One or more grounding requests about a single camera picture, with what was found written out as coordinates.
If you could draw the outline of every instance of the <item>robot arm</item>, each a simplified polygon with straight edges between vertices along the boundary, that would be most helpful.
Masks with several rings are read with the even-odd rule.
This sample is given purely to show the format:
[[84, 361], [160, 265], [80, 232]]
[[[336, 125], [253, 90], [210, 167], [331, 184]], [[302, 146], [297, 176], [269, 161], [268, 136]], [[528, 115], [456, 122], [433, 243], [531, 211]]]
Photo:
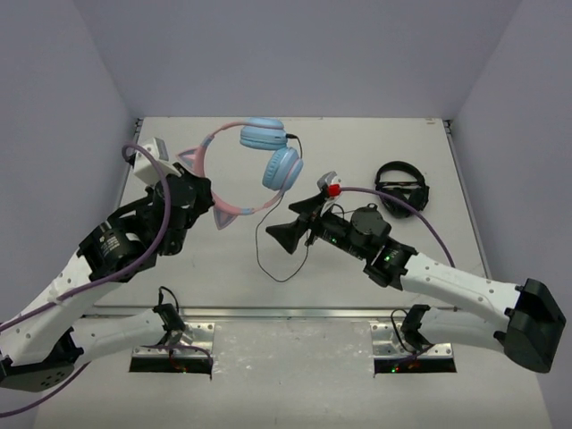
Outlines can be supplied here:
[[[48, 287], [0, 325], [0, 387], [43, 391], [95, 358], [139, 345], [176, 343], [187, 329], [171, 304], [118, 321], [77, 324], [105, 294], [155, 266], [158, 256], [181, 252], [187, 230], [214, 204], [210, 180], [168, 164], [161, 140], [142, 146], [148, 154], [139, 152], [131, 161], [136, 176], [148, 185], [147, 196], [118, 208], [99, 224]], [[157, 170], [166, 180], [168, 198]], [[165, 212], [169, 216], [163, 238], [149, 253]], [[117, 277], [146, 253], [149, 257], [141, 265]], [[110, 276], [114, 280], [106, 282]], [[32, 316], [22, 321], [21, 315]]]
[[400, 329], [417, 350], [460, 342], [503, 352], [538, 373], [550, 371], [566, 318], [544, 284], [495, 282], [443, 265], [392, 239], [376, 205], [360, 207], [350, 221], [324, 211], [340, 190], [331, 180], [318, 187], [318, 195], [290, 205], [299, 215], [296, 221], [266, 228], [287, 252], [309, 231], [307, 246], [321, 239], [364, 260], [364, 273], [378, 285], [451, 304], [455, 311], [423, 305], [408, 311]]

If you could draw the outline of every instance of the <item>blue headphones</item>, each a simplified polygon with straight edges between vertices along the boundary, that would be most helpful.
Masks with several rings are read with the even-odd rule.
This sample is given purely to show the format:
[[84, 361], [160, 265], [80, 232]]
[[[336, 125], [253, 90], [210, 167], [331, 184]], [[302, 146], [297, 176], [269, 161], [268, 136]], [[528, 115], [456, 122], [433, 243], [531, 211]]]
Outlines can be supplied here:
[[274, 151], [262, 178], [263, 186], [283, 192], [289, 190], [302, 171], [304, 161], [295, 148], [287, 146], [290, 134], [284, 130], [284, 124], [269, 118], [250, 118], [247, 124], [240, 130], [240, 144]]
[[260, 207], [233, 206], [220, 197], [214, 191], [214, 221], [219, 230], [226, 228], [237, 216], [252, 215], [260, 210], [273, 206], [289, 190], [302, 171], [304, 162], [293, 147], [288, 147], [288, 139], [296, 139], [293, 134], [287, 134], [284, 124], [277, 119], [250, 118], [243, 122], [231, 122], [205, 137], [198, 147], [187, 149], [177, 155], [181, 164], [189, 172], [198, 177], [206, 177], [205, 155], [206, 150], [215, 135], [232, 127], [243, 128], [240, 131], [240, 144], [258, 150], [273, 150], [270, 161], [266, 166], [262, 184], [265, 188], [275, 190], [276, 195]]

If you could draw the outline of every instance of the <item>red part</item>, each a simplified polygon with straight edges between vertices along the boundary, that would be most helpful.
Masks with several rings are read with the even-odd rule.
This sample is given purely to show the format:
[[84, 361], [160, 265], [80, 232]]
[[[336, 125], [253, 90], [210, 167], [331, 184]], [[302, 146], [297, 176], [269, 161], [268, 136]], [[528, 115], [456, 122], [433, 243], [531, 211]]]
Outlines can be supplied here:
[[328, 195], [330, 197], [338, 197], [341, 194], [340, 185], [328, 186]]

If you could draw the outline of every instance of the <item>white table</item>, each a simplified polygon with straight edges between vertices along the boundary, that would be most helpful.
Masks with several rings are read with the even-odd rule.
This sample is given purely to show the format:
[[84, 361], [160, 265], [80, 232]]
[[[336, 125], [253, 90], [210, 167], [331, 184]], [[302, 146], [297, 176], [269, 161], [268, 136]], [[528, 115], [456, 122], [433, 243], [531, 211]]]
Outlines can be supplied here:
[[[174, 156], [232, 119], [147, 118], [140, 141], [162, 138]], [[458, 267], [484, 275], [440, 121], [284, 121], [288, 132], [302, 138], [307, 161], [287, 202], [314, 195], [315, 181], [324, 172], [336, 170], [348, 185], [371, 187], [381, 164], [408, 161], [431, 186], [425, 214]], [[214, 189], [237, 204], [263, 200], [268, 193], [260, 178], [268, 156], [240, 147], [237, 130], [226, 132], [209, 149]], [[143, 193], [130, 177], [122, 202]], [[373, 201], [361, 195], [341, 199], [348, 209]], [[294, 218], [286, 205], [277, 212], [272, 223]], [[433, 301], [375, 286], [361, 273], [362, 263], [325, 243], [312, 248], [307, 265], [291, 282], [275, 284], [254, 258], [252, 234], [259, 218], [240, 218], [217, 231], [212, 217], [203, 216], [179, 256], [162, 258], [94, 309], [108, 315], [136, 313], [156, 303], [159, 284], [173, 288], [187, 315], [216, 321], [212, 382], [202, 374], [130, 374], [126, 350], [94, 362], [40, 407], [36, 429], [551, 427], [535, 374], [488, 350], [454, 347], [457, 374], [373, 377], [368, 320], [381, 311], [376, 307]], [[445, 262], [420, 222], [392, 225], [397, 240]], [[264, 235], [261, 249], [263, 262], [278, 275], [289, 273], [302, 257], [289, 257]]]
[[[139, 143], [151, 137], [163, 139], [171, 156], [194, 147], [220, 125], [239, 118], [146, 118]], [[348, 186], [372, 188], [377, 169], [389, 161], [410, 162], [421, 170], [431, 187], [425, 216], [442, 235], [461, 269], [484, 275], [467, 205], [443, 124], [435, 119], [281, 118], [287, 132], [300, 136], [305, 167], [282, 206], [265, 225], [291, 222], [296, 215], [290, 202], [309, 198], [318, 191], [317, 179], [335, 170]], [[253, 206], [273, 194], [262, 187], [261, 178], [270, 153], [239, 144], [239, 128], [219, 134], [206, 156], [206, 172], [214, 191], [230, 202]], [[396, 173], [394, 178], [407, 178]], [[145, 195], [135, 177], [127, 180], [122, 204]], [[352, 209], [374, 196], [344, 194], [340, 203]], [[156, 303], [161, 284], [173, 289], [185, 307], [266, 308], [363, 308], [434, 304], [392, 288], [381, 289], [362, 273], [364, 263], [338, 249], [318, 242], [310, 249], [304, 268], [291, 281], [279, 284], [257, 266], [254, 229], [264, 213], [241, 216], [227, 229], [218, 231], [211, 214], [203, 215], [189, 231], [183, 251], [162, 257], [157, 266], [129, 285], [107, 295], [104, 306], [149, 307]], [[446, 262], [433, 236], [416, 218], [386, 219], [392, 237], [416, 247], [430, 257]], [[287, 277], [304, 256], [300, 246], [289, 256], [261, 228], [261, 260], [274, 275]]]
[[457, 374], [378, 374], [369, 325], [217, 323], [213, 381], [105, 357], [40, 407], [35, 429], [550, 429], [534, 374], [456, 347]]

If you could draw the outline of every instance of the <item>gray wall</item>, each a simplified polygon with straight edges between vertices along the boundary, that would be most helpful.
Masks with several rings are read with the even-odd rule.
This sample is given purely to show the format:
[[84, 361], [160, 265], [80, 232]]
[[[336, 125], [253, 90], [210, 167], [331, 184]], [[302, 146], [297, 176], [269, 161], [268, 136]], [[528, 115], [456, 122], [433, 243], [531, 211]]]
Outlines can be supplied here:
[[[0, 320], [112, 208], [132, 119], [71, 0], [0, 4]], [[2, 411], [37, 396], [0, 390]], [[31, 427], [35, 413], [0, 420]]]
[[75, 0], [141, 116], [438, 116], [519, 0]]
[[[569, 321], [571, 79], [572, 2], [525, 0], [453, 127], [492, 273], [544, 281]], [[570, 356], [568, 328], [539, 376], [555, 429], [572, 426]]]

